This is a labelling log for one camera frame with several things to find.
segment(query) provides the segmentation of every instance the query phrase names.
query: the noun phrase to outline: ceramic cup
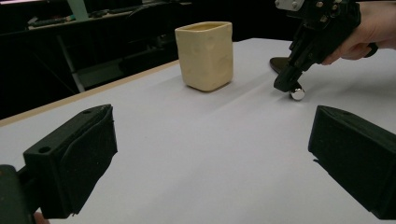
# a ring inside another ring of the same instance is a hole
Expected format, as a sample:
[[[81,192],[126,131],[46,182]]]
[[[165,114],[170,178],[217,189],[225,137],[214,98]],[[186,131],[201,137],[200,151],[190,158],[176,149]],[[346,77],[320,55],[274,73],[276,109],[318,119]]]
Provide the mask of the ceramic cup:
[[[233,25],[204,21],[175,30],[181,75],[186,85],[214,91],[233,79]]]
[[[67,3],[72,9],[76,21],[86,21],[89,18],[84,0],[67,0]]]

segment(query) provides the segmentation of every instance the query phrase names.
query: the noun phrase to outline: table surface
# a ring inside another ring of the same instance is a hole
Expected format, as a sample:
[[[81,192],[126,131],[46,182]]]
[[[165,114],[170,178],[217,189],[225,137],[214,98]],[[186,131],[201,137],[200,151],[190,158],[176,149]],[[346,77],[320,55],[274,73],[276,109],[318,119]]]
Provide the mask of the table surface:
[[[0,120],[0,164],[21,169],[28,147],[78,112],[112,104],[119,152],[81,212],[51,224],[396,223],[365,210],[307,150],[318,105],[396,133],[396,51],[314,64],[295,102],[274,89],[269,66],[289,44],[234,43],[233,81],[217,91],[187,87],[175,62]]]

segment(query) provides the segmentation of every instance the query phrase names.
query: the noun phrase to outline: screw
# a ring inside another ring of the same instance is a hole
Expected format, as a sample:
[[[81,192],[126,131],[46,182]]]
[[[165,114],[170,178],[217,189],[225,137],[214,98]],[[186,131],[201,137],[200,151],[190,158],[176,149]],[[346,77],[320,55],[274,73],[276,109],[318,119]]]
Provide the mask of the screw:
[[[323,16],[320,18],[320,21],[321,21],[321,22],[326,22],[327,19],[328,19],[327,16],[323,15]]]
[[[293,2],[293,3],[291,3],[291,6],[292,6],[293,8],[297,8],[298,3],[297,3],[297,2]]]
[[[323,2],[317,2],[317,7],[323,7]]]

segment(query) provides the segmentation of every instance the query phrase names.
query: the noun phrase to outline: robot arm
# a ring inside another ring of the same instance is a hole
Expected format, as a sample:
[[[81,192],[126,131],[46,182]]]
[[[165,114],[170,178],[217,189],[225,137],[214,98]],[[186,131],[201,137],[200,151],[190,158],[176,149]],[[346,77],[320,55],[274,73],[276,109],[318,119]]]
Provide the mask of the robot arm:
[[[301,88],[297,82],[312,64],[322,63],[361,23],[354,0],[276,0],[289,17],[301,19],[290,45],[291,54],[274,87],[280,91]]]

